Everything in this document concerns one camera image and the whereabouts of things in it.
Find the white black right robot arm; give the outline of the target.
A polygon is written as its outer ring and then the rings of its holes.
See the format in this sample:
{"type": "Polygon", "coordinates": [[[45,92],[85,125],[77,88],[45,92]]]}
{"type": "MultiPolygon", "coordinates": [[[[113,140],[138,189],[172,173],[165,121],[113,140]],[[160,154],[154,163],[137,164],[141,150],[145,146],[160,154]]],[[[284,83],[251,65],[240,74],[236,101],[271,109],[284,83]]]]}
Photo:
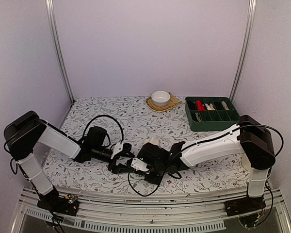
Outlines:
{"type": "Polygon", "coordinates": [[[159,185],[165,173],[178,173],[202,162],[243,153],[250,165],[250,176],[244,198],[225,202],[228,216],[262,210],[266,207],[264,187],[269,170],[275,164],[271,132],[274,128],[258,123],[248,115],[229,128],[195,141],[174,143],[169,151],[153,140],[141,147],[131,167],[145,174],[145,180],[159,185]]]}

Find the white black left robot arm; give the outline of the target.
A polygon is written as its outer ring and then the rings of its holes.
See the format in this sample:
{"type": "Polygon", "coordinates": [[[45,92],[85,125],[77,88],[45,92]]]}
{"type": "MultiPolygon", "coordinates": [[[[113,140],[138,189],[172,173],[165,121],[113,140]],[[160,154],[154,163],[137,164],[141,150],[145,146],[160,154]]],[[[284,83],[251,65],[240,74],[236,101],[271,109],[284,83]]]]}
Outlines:
{"type": "Polygon", "coordinates": [[[18,168],[32,183],[39,195],[40,202],[53,211],[59,210],[62,205],[72,205],[69,198],[60,198],[55,186],[50,182],[40,163],[34,156],[36,144],[42,144],[53,149],[69,159],[84,163],[91,159],[98,159],[108,163],[108,170],[118,173],[126,170],[127,166],[118,164],[120,157],[134,157],[131,144],[120,142],[111,145],[104,144],[110,137],[107,131],[99,126],[86,125],[79,140],[68,136],[55,126],[42,120],[34,111],[28,111],[9,125],[3,131],[5,139],[4,149],[15,160],[18,168]]]}

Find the dark navy underwear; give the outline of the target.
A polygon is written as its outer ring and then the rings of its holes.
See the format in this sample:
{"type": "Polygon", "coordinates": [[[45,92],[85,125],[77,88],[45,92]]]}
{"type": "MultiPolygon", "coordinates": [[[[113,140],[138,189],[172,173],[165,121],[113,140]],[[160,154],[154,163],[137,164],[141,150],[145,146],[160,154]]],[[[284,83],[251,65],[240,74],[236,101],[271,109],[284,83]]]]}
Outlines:
{"type": "Polygon", "coordinates": [[[156,146],[160,146],[160,140],[155,137],[150,137],[144,140],[144,144],[151,143],[156,146]]]}

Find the black striped underwear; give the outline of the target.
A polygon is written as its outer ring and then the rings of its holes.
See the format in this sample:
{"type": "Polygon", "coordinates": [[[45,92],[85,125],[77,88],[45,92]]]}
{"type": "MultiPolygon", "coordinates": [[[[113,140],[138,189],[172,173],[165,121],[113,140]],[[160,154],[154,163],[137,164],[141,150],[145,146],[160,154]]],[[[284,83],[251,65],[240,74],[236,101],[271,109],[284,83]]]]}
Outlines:
{"type": "Polygon", "coordinates": [[[187,105],[190,111],[197,111],[198,107],[194,101],[187,101],[187,105]]]}

